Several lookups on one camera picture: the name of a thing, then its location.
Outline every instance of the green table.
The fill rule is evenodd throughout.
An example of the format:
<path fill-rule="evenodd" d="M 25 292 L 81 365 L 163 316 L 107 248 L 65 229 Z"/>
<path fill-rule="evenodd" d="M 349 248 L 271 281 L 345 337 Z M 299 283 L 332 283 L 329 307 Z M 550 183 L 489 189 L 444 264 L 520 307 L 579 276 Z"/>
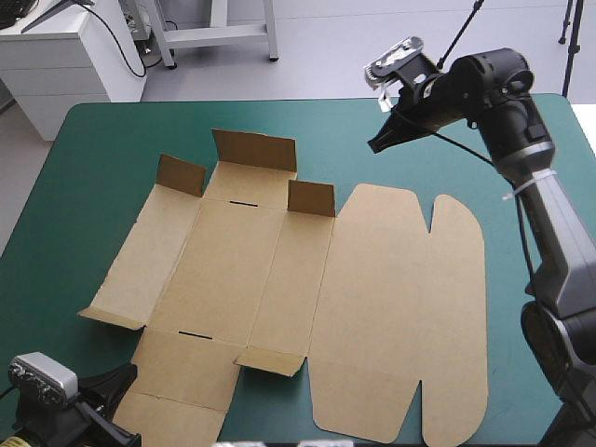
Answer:
<path fill-rule="evenodd" d="M 569 104 L 536 97 L 560 153 L 555 169 L 596 234 L 596 160 Z M 386 116 L 375 100 L 86 104 L 68 115 L 0 258 L 0 370 L 16 354 L 43 351 L 79 375 L 130 359 L 139 333 L 76 316 L 102 284 L 152 185 L 159 153 L 216 162 L 211 128 L 293 137 L 298 177 L 334 183 L 342 207 L 357 183 L 414 190 L 429 219 L 450 194 L 480 221 L 486 242 L 489 406 L 477 443 L 536 442 L 559 402 L 522 338 L 527 277 L 508 185 L 490 167 L 435 138 L 374 156 L 366 141 Z M 483 149 L 457 123 L 444 133 Z M 0 388 L 7 386 L 0 371 Z M 16 397 L 0 403 L 0 439 L 10 433 Z M 338 438 L 312 421 L 306 366 L 292 379 L 243 371 L 223 440 L 293 442 Z M 420 399 L 399 442 L 420 441 Z"/>

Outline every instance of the white cable tie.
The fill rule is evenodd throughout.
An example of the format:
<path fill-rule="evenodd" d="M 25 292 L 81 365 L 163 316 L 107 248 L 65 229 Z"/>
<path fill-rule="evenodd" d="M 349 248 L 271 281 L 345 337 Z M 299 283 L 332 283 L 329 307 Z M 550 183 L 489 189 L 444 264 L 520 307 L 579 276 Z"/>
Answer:
<path fill-rule="evenodd" d="M 539 180 L 546 179 L 547 177 L 550 177 L 551 175 L 556 175 L 556 174 L 557 174 L 556 170 L 545 169 L 541 173 L 536 174 L 536 176 L 532 177 L 530 180 L 528 180 L 526 183 L 524 183 L 519 188 L 516 188 L 513 191 L 511 191 L 510 193 L 505 194 L 503 196 L 503 200 L 510 200 L 513 197 L 515 197 L 517 194 L 519 194 L 521 191 L 523 191 L 525 188 L 532 186 L 534 183 L 538 182 Z"/>
<path fill-rule="evenodd" d="M 389 112 L 391 110 L 391 107 L 393 107 L 393 104 L 391 103 L 391 96 L 389 95 L 389 93 L 387 92 L 387 88 L 389 87 L 390 84 L 383 84 L 383 86 L 381 87 L 381 94 L 379 95 L 379 107 L 381 107 L 381 111 L 386 114 L 387 112 Z"/>

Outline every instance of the cable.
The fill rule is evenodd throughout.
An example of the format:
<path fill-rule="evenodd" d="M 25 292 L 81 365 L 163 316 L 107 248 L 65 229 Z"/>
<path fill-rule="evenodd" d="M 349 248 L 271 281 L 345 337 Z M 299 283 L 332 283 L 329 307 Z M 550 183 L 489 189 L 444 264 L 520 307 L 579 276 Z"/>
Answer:
<path fill-rule="evenodd" d="M 144 64 L 142 65 L 142 73 L 141 74 L 138 74 L 137 72 L 134 71 L 134 69 L 130 65 L 129 60 L 127 59 L 127 56 L 124 54 L 124 50 L 122 49 L 122 46 L 120 45 L 120 42 L 118 42 L 118 39 L 116 38 L 114 32 L 112 31 L 112 28 L 110 28 L 110 25 L 108 25 L 106 23 L 106 21 L 102 18 L 102 16 L 100 16 L 98 13 L 96 13 L 90 7 L 87 7 L 86 5 L 83 5 L 82 3 L 78 3 L 78 0 L 71 0 L 71 1 L 73 3 L 79 5 L 83 9 L 85 9 L 88 13 L 92 14 L 93 16 L 95 16 L 97 18 L 97 20 L 99 20 L 101 23 L 103 23 L 103 26 L 105 26 L 105 28 L 108 30 L 108 32 L 110 33 L 110 35 L 114 39 L 115 44 L 118 46 L 118 50 L 120 51 L 120 55 L 122 56 L 122 59 L 124 59 L 124 63 L 127 65 L 127 67 L 129 68 L 130 72 L 133 75 L 137 76 L 137 77 L 146 77 L 147 76 L 147 67 Z"/>
<path fill-rule="evenodd" d="M 175 21 L 172 21 L 172 20 L 166 20 L 166 23 L 171 23 L 176 28 L 176 31 L 178 31 L 178 23 L 176 23 Z M 162 62 L 163 60 L 164 60 L 164 58 L 159 58 L 156 62 L 152 63 L 151 65 L 145 65 L 145 67 L 146 68 L 153 68 L 156 65 L 158 65 L 160 62 Z"/>
<path fill-rule="evenodd" d="M 474 149 L 470 149 L 469 147 L 465 146 L 464 144 L 462 144 L 461 142 L 457 142 L 456 140 L 452 140 L 449 137 L 446 137 L 445 135 L 442 135 L 434 130 L 431 129 L 427 129 L 424 126 L 420 126 L 419 124 L 416 124 L 415 122 L 413 122 L 410 118 L 407 118 L 406 116 L 404 116 L 401 112 L 399 112 L 395 107 L 391 110 L 392 114 L 396 114 L 397 116 L 400 117 L 401 120 L 403 120 L 408 126 L 415 128 L 418 131 L 424 132 L 424 133 L 429 133 L 430 135 L 434 135 L 435 137 L 445 141 L 445 142 L 449 142 L 457 147 L 459 147 L 460 149 L 463 149 L 464 151 L 468 152 L 471 156 L 475 156 L 476 158 L 478 158 L 479 160 L 483 161 L 484 163 L 486 163 L 487 165 L 490 166 L 494 166 L 494 163 L 487 158 L 486 156 L 483 156 L 482 154 L 479 154 L 478 152 L 476 152 Z"/>
<path fill-rule="evenodd" d="M 472 19 L 474 19 L 474 16 L 476 15 L 476 13 L 481 10 L 483 3 L 484 3 L 484 0 L 477 0 L 476 2 L 474 2 L 474 7 L 472 8 L 472 12 L 469 14 L 469 16 L 467 16 L 466 21 L 464 22 L 463 26 L 461 27 L 461 29 L 455 36 L 454 41 L 447 48 L 447 51 L 445 51 L 445 54 L 443 54 L 443 57 L 439 59 L 439 62 L 437 62 L 437 68 L 439 70 L 442 70 L 443 65 L 445 64 L 445 60 L 449 57 L 449 55 L 455 48 L 455 45 L 457 45 L 457 42 L 459 41 L 460 37 L 464 34 L 464 31 L 466 30 L 467 26 L 472 22 Z"/>
<path fill-rule="evenodd" d="M 8 394 L 10 394 L 15 389 L 17 389 L 17 388 L 14 385 L 13 386 L 9 386 L 7 389 L 5 389 L 2 392 L 2 394 L 0 394 L 0 400 L 2 400 L 3 398 L 5 398 Z"/>

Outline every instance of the cardboard box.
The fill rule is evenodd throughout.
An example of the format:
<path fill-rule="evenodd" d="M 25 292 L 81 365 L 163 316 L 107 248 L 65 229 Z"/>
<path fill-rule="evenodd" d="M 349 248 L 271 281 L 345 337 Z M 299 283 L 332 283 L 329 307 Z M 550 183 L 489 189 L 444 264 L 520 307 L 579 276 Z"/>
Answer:
<path fill-rule="evenodd" d="M 441 196 L 429 234 L 413 193 L 360 185 L 336 219 L 332 185 L 296 180 L 293 140 L 213 136 L 220 161 L 204 196 L 203 168 L 161 157 L 138 222 L 80 313 L 146 327 L 116 422 L 149 447 L 210 445 L 239 365 L 292 376 L 309 355 L 320 427 L 392 441 L 423 380 L 429 444 L 471 435 L 487 396 L 471 213 Z"/>

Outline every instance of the cabinet drawer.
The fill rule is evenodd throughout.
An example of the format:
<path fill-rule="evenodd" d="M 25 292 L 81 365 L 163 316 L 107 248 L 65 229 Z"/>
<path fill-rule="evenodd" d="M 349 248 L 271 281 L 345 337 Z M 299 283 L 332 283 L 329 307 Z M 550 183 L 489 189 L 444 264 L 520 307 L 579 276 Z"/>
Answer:
<path fill-rule="evenodd" d="M 12 96 L 105 93 L 102 81 L 92 67 L 0 70 L 0 79 Z"/>
<path fill-rule="evenodd" d="M 109 102 L 107 95 L 16 96 L 20 108 L 46 141 L 56 139 L 71 107 L 86 102 Z"/>
<path fill-rule="evenodd" d="M 79 39 L 0 42 L 0 70 L 91 65 L 91 60 Z"/>

